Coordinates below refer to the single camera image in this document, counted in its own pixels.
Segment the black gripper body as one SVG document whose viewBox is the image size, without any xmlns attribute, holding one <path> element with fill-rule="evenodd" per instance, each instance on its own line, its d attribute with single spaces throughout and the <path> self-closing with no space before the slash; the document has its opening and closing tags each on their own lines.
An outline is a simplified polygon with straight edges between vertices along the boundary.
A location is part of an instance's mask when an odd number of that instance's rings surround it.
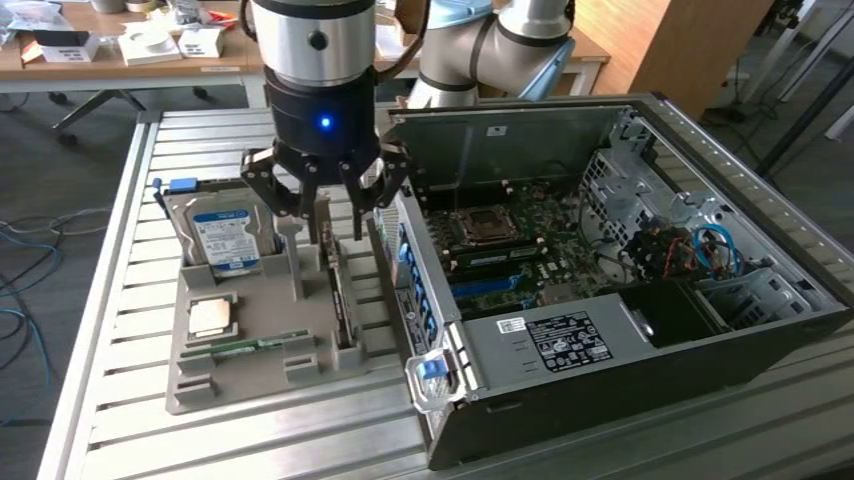
<svg viewBox="0 0 854 480">
<path fill-rule="evenodd" d="M 362 174 L 379 155 L 375 133 L 377 71 L 334 86 L 301 85 L 265 69 L 275 125 L 277 163 L 299 180 L 342 185 L 339 165 Z"/>
</svg>

